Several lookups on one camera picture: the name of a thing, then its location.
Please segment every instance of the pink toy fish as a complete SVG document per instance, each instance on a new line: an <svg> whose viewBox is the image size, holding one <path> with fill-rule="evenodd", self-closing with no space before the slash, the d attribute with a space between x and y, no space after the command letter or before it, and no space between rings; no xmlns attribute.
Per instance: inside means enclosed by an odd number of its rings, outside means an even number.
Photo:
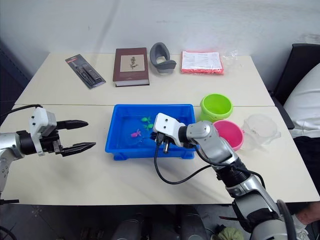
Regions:
<svg viewBox="0 0 320 240"><path fill-rule="evenodd" d="M141 131L139 130L139 128L136 130L136 132L131 133L132 138L136 138L138 136L141 136Z"/></svg>

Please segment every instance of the white table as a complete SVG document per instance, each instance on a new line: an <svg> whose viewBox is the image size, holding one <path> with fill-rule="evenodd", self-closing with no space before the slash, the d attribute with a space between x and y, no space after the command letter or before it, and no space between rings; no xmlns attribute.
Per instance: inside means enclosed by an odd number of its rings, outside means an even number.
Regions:
<svg viewBox="0 0 320 240"><path fill-rule="evenodd" d="M61 130L60 139L67 147L79 142L96 142L93 148L72 156L46 153L43 157L28 155L14 161L2 194L4 199L20 199L34 205L141 205L141 204L226 204L232 198L218 181L212 169L206 169L180 185L169 185L157 176L151 158L114 161L105 152L113 106L44 105L55 113L57 121L79 119L89 126ZM33 109L7 117L0 132L28 130ZM195 107L196 115L200 108ZM229 120L242 126L244 119L256 113L271 117L281 132L264 150L237 153L248 169L260 173L274 200L285 202L319 201L311 177L293 140L274 106L235 107ZM159 158L163 175L180 180L205 162Z"/></svg>
<svg viewBox="0 0 320 240"><path fill-rule="evenodd" d="M112 82L115 55L84 53L82 56L106 80L89 90L67 65L74 53L50 53L16 104L116 105L192 104L199 106L207 94L220 93L234 106L274 106L250 56L224 59L224 75L180 73L180 55L171 75L159 75L149 63L150 86L115 87Z"/></svg>

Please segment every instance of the silver robotic arm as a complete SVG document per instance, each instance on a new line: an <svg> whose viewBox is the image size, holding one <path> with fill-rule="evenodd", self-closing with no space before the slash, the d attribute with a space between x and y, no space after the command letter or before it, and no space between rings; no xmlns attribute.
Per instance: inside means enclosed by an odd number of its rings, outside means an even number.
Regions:
<svg viewBox="0 0 320 240"><path fill-rule="evenodd" d="M262 177L261 183L253 174L255 172L246 169L228 142L219 137L211 122L200 121L185 126L176 119L159 113L153 131L157 133L157 149L159 144L164 143L164 152L169 150L170 143L189 148L200 146L197 153L212 166L217 178L224 182L226 190L234 198L232 206L237 220L244 230L251 233L251 240L296 239L293 221L286 205L281 200L278 205L275 204L262 185Z"/></svg>
<svg viewBox="0 0 320 240"><path fill-rule="evenodd" d="M61 154L63 157L81 153L93 147L95 142L82 142L63 147L60 142L61 129L76 129L87 126L88 123L81 120L56 121L52 112L42 107L37 107L29 119L30 133L17 131L0 133L0 197L4 191L9 168L13 161L22 159L25 155L45 155L45 152ZM0 200L4 203L17 203L18 200Z"/></svg>

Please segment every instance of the brown book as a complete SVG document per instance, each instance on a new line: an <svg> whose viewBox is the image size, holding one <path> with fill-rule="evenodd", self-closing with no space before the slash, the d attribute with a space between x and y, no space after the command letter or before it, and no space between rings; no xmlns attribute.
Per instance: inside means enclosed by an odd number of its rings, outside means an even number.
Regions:
<svg viewBox="0 0 320 240"><path fill-rule="evenodd" d="M113 81L116 87L149 85L147 48L117 48Z"/></svg>

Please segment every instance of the cable connector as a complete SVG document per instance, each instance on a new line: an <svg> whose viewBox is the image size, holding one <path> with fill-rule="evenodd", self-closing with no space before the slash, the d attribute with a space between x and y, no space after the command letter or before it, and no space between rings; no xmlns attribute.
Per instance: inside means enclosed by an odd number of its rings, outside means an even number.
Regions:
<svg viewBox="0 0 320 240"><path fill-rule="evenodd" d="M156 145L160 146L163 143L163 141L165 140L165 137L166 137L165 134L158 132L156 135L156 139L155 139Z"/></svg>

